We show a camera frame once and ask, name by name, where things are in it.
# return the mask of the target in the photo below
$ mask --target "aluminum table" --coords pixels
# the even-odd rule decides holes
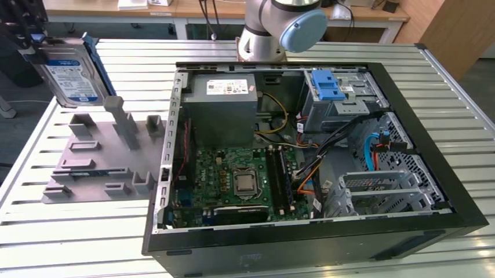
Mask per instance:
[[[176,61],[234,61],[234,42],[102,40],[106,69],[136,120],[167,118]],[[290,61],[381,62],[490,223],[495,222],[495,128],[427,50],[414,45],[321,43]],[[0,187],[0,276],[170,277],[142,256],[147,200],[43,204],[74,113],[111,120],[102,107],[52,100]],[[265,277],[493,277],[495,226],[445,240],[401,260],[248,273]]]

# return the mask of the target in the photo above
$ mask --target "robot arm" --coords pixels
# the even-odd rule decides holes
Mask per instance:
[[[246,1],[246,26],[238,46],[242,60],[282,61],[286,50],[309,50],[327,29],[321,5],[321,0]]]

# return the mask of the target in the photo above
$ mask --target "hard drive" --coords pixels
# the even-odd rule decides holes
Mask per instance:
[[[44,59],[30,61],[63,107],[103,105],[107,96],[115,95],[95,42],[84,34],[80,39],[46,38],[36,45]]]

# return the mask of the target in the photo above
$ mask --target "white cable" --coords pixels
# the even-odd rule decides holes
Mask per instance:
[[[262,136],[259,136],[258,134],[255,134],[265,142],[267,142],[270,145],[285,145],[285,146],[290,146],[293,148],[299,148],[299,149],[307,149],[309,147],[302,147],[302,146],[298,146],[298,145],[293,145],[293,144],[289,144],[289,143],[274,143],[274,142],[270,142],[267,139],[265,139]]]
[[[44,100],[12,100],[12,101],[7,101],[7,103],[50,103],[50,101],[44,101]]]

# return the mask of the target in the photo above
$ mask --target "yellow wire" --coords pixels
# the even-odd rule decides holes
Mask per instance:
[[[281,101],[269,93],[263,93],[265,95],[267,95],[281,106],[282,110],[285,111],[285,123],[282,124],[282,126],[274,130],[265,130],[265,131],[256,131],[255,134],[271,134],[271,133],[277,133],[279,132],[282,129],[285,129],[286,125],[287,125],[287,122],[289,122],[289,116],[287,116],[287,110],[286,110],[286,107],[282,105]]]

